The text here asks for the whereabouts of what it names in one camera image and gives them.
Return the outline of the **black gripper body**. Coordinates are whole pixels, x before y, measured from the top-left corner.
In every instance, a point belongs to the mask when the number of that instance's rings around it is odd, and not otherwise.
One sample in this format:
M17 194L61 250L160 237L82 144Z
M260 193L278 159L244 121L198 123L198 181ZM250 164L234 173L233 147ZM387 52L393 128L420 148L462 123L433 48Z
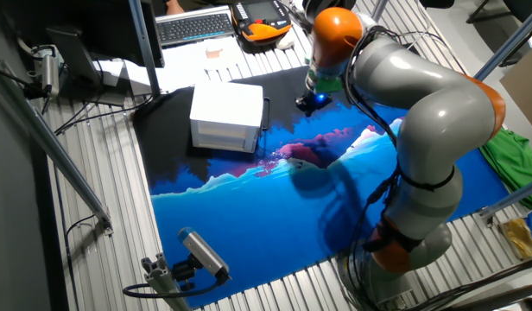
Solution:
M311 117L315 111L321 110L326 105L331 104L332 101L332 98L328 94L316 94L312 91L306 90L302 96L295 100L295 104L306 117Z

